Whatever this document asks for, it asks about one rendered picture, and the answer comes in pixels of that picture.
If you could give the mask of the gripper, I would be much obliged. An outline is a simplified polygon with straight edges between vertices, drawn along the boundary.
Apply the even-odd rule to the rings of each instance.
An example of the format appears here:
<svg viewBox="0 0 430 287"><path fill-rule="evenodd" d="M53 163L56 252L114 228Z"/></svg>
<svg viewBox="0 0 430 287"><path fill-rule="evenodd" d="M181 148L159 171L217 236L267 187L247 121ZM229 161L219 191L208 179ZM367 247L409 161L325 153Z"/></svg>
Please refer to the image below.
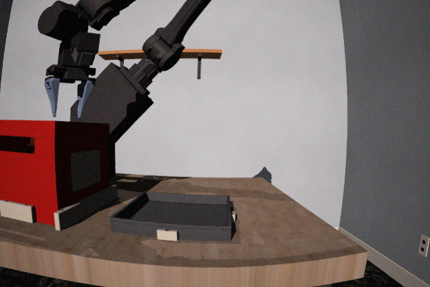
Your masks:
<svg viewBox="0 0 430 287"><path fill-rule="evenodd" d="M89 75L94 76L95 72L96 68L66 65L51 65L47 68L46 76L54 75L54 77L48 76L44 81L53 117L56 117L59 83L75 83L75 81L81 81L77 86L77 113L78 118L81 118L85 104L95 86L96 78L90 78Z"/></svg>

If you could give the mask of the orange bottle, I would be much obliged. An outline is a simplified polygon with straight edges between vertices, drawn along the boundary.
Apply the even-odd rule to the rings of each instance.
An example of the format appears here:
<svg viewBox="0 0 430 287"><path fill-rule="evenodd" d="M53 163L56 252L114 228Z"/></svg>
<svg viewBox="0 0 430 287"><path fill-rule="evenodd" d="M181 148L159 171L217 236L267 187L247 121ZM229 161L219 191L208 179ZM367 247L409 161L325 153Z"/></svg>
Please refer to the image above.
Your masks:
<svg viewBox="0 0 430 287"><path fill-rule="evenodd" d="M24 149L23 153L33 153L35 151L35 145L34 145L34 139L35 137L30 137L30 144L28 144Z"/></svg>

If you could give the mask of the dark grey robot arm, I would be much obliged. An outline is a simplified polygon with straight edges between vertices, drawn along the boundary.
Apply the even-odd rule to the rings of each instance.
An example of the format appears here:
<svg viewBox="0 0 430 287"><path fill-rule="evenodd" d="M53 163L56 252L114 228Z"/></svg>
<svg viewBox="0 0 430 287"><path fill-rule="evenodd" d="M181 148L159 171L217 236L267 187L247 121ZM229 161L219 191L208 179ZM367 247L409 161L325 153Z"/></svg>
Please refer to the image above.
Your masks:
<svg viewBox="0 0 430 287"><path fill-rule="evenodd" d="M99 51L101 34L89 33L88 27L100 31L134 1L79 0L76 5L55 1L42 12L38 30L41 34L62 40L58 65L90 67ZM150 94L146 87L159 72L169 70L178 62L185 49L181 44L185 34L209 2L211 0L187 0L165 28L157 28L145 41L142 50L147 55L146 59L144 57L138 64L134 63L129 71L124 66L120 68L143 96Z"/></svg>

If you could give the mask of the red crate with dividers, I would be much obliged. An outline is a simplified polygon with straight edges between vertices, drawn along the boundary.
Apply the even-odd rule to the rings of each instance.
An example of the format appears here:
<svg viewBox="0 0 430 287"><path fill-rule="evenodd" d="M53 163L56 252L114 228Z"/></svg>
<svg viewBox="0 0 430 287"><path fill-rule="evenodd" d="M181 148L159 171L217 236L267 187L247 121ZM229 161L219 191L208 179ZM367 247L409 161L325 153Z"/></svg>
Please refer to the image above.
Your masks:
<svg viewBox="0 0 430 287"><path fill-rule="evenodd" d="M30 137L35 154L22 152ZM54 212L110 187L109 138L104 123L0 120L0 200L55 226Z"/></svg>

